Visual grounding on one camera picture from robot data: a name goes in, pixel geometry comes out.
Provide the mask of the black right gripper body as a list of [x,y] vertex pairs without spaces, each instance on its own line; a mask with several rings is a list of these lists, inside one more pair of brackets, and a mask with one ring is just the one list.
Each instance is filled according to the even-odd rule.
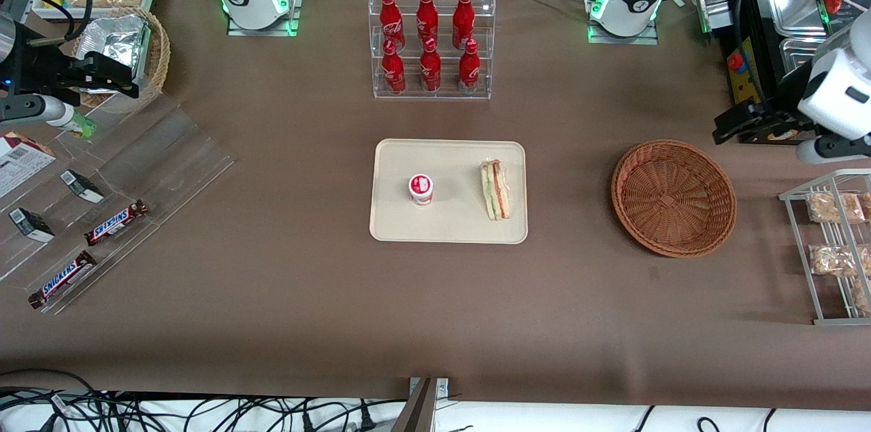
[[69,88],[74,78],[75,58],[55,47],[32,48],[27,44],[2,42],[1,88],[11,95],[41,94],[56,98],[77,98]]

